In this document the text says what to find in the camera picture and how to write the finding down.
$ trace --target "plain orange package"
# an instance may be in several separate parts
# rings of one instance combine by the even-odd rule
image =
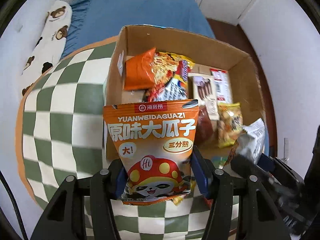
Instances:
[[[141,90],[151,88],[156,84],[152,72],[156,48],[136,55],[125,62],[126,78],[124,90]]]
[[[198,100],[105,106],[103,118],[129,176],[124,204],[150,205],[190,193]]]

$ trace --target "yellow dot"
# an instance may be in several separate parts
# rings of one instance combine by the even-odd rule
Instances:
[[[140,178],[140,173],[138,170],[134,170],[130,173],[130,179],[133,181],[133,182],[137,182]]]
[[[159,166],[159,171],[162,174],[167,174],[170,171],[169,163],[161,163],[160,166]]]
[[[176,171],[173,171],[173,172],[171,173],[171,175],[172,175],[172,177],[173,177],[174,179],[176,179],[176,178],[178,177],[178,173],[177,173]]]

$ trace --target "green and white checkered fabric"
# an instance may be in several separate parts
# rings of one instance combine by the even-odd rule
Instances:
[[[116,43],[82,51],[60,62],[28,95],[23,113],[26,178],[44,209],[68,175],[92,176],[103,167],[104,84]],[[198,188],[180,205],[112,201],[122,239],[201,238],[209,208]],[[88,239],[93,239],[90,199],[85,198]]]

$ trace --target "wooden floor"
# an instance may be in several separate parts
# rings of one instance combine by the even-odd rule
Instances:
[[[216,39],[229,43],[230,45],[241,49],[251,55],[253,61],[257,65],[258,75],[260,79],[260,85],[262,90],[262,95],[264,99],[264,105],[266,110],[267,126],[269,132],[269,145],[270,145],[270,156],[275,157],[277,153],[277,131],[276,131],[276,118],[273,109],[272,99],[270,90],[268,87],[266,76],[264,75],[263,69],[261,67],[260,61],[250,43],[247,36],[241,27],[230,25],[224,22],[219,22],[212,19],[207,19]]]

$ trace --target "silver bolt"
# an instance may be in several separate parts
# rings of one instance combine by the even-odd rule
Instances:
[[[223,170],[222,169],[215,169],[214,173],[217,175],[222,175],[223,174]]]
[[[72,182],[74,179],[75,179],[75,176],[72,176],[72,175],[66,177],[67,182]]]
[[[102,169],[101,171],[100,171],[100,174],[101,175],[107,175],[109,173],[109,170],[108,169]]]
[[[257,176],[250,175],[249,179],[253,182],[256,182],[258,180]]]

